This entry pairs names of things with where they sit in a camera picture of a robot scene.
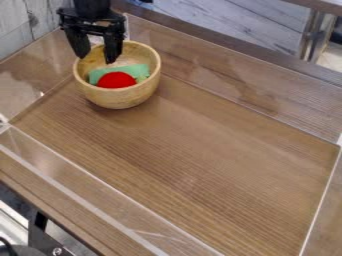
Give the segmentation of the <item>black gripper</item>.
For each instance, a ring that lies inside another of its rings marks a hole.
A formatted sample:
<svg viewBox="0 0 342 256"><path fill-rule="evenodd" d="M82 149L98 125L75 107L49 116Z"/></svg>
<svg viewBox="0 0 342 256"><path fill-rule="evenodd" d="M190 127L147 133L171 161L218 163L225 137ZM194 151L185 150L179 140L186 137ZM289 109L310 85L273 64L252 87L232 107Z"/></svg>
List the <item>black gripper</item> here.
<svg viewBox="0 0 342 256"><path fill-rule="evenodd" d="M117 61L123 51L126 18L111 9L111 0L73 0L61 7L61 28L66 32L75 55L83 59L91 50L87 35L105 36L106 63Z"/></svg>

